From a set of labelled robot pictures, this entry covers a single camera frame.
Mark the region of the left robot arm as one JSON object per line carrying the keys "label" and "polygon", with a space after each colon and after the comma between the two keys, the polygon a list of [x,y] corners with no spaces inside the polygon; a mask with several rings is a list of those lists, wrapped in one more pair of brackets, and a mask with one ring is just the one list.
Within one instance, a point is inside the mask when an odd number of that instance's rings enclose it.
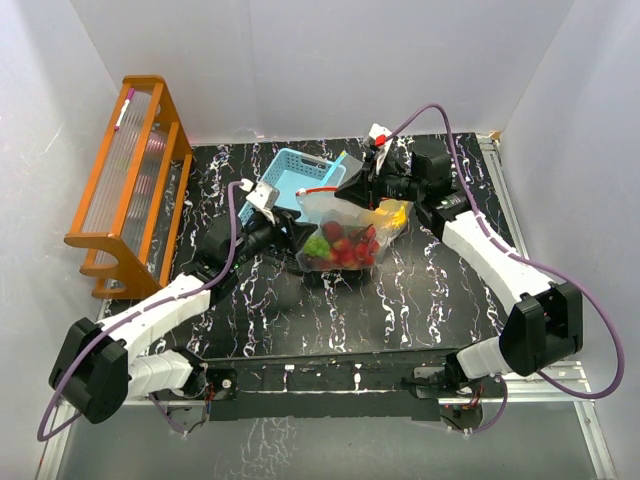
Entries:
{"label": "left robot arm", "polygon": [[240,266],[270,247],[297,253],[315,232],[298,213],[277,209],[273,219],[254,213],[215,220],[193,259],[166,287],[99,323],[87,318],[68,330],[49,384],[93,424],[110,418],[128,399],[170,390],[186,399],[206,387],[203,360],[179,347],[161,354],[145,350],[183,322],[211,309],[238,283]]}

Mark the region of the red fake strawberries bunch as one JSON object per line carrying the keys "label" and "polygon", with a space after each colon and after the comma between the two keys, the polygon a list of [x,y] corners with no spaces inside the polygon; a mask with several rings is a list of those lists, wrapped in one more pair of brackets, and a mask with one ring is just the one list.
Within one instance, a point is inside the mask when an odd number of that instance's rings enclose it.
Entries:
{"label": "red fake strawberries bunch", "polygon": [[359,270],[372,267],[381,249],[372,225],[346,226],[337,221],[321,225],[322,236],[330,243],[328,259],[320,260],[323,270]]}

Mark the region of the red zip clear bag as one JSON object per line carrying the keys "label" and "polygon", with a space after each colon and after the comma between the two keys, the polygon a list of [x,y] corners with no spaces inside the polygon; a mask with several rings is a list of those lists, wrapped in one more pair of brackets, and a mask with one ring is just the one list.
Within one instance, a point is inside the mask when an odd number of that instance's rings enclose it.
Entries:
{"label": "red zip clear bag", "polygon": [[316,226],[296,254],[305,272],[369,269],[408,223],[408,201],[384,199],[369,210],[337,198],[335,192],[334,187],[296,192],[302,216]]}

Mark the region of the blue zip clear bag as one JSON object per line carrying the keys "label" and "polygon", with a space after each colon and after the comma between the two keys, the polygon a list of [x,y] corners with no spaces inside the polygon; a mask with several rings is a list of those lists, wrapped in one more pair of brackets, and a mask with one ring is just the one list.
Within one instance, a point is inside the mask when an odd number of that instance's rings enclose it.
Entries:
{"label": "blue zip clear bag", "polygon": [[412,203],[388,194],[385,181],[399,180],[400,172],[395,165],[378,169],[377,155],[373,152],[360,159],[342,151],[337,164],[346,168],[346,174],[333,195],[344,212],[381,230],[383,243],[388,245],[407,226]]}

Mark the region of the light blue plastic basket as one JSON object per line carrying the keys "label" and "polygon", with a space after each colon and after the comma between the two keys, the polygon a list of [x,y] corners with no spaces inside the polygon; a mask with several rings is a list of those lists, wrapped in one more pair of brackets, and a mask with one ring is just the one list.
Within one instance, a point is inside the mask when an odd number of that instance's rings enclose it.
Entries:
{"label": "light blue plastic basket", "polygon": [[347,176],[342,161],[329,161],[290,148],[282,148],[270,162],[260,181],[274,187],[279,195],[275,205],[301,214],[299,221],[306,222],[296,200],[300,189],[337,187]]}

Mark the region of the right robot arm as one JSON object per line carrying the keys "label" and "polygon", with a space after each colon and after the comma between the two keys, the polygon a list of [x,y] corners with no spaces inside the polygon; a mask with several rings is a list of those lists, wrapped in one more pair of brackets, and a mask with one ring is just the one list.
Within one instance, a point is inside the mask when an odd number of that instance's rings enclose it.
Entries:
{"label": "right robot arm", "polygon": [[408,169],[397,162],[382,165],[381,156],[370,148],[336,197],[369,210],[384,199],[411,202],[420,223],[472,267],[508,315],[498,336],[447,356],[444,377],[453,394],[471,395],[487,376],[528,376],[582,349],[579,290],[514,259],[508,244],[472,211],[469,195],[455,187],[444,147],[431,140],[414,143]]}

